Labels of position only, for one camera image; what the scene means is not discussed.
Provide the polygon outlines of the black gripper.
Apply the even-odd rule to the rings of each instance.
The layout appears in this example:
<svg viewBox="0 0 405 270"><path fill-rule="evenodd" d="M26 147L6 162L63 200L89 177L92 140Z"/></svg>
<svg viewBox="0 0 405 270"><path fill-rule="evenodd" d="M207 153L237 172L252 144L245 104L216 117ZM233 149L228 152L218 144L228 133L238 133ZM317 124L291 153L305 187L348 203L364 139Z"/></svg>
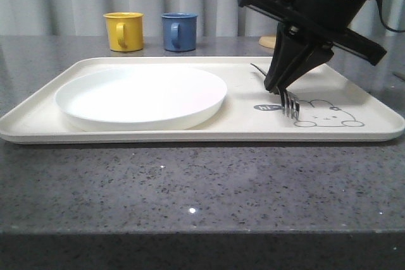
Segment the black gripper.
<svg viewBox="0 0 405 270"><path fill-rule="evenodd" d="M306 30L331 44L307 45L290 31L278 26L270 68L264 80L265 89L278 93L313 68L328 62L334 55L333 44L376 65L385 49L349 29L349 24L367 0L238 0L249 7L299 30Z"/></svg>

